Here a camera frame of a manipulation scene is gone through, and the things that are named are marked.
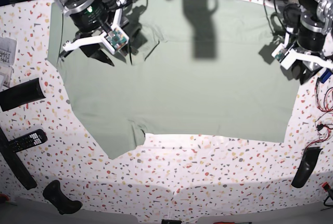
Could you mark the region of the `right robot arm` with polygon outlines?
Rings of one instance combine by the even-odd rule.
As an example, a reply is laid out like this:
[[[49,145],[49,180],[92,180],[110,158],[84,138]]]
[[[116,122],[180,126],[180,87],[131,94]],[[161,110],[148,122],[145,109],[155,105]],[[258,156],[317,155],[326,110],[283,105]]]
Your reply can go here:
[[[125,31],[129,20],[123,10],[134,0],[54,0],[63,17],[69,17],[77,27],[72,41],[61,44],[58,58],[64,60],[80,49],[86,57],[113,65],[105,54],[131,55],[131,38]]]

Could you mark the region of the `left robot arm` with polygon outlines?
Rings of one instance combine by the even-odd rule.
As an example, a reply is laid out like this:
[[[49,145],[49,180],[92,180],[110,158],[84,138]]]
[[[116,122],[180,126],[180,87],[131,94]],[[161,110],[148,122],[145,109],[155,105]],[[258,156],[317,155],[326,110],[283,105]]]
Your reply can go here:
[[[279,19],[285,37],[272,52],[280,66],[291,71],[300,84],[308,82],[321,69],[332,74],[332,55],[325,55],[324,44],[332,35],[332,0],[298,0],[288,4]]]

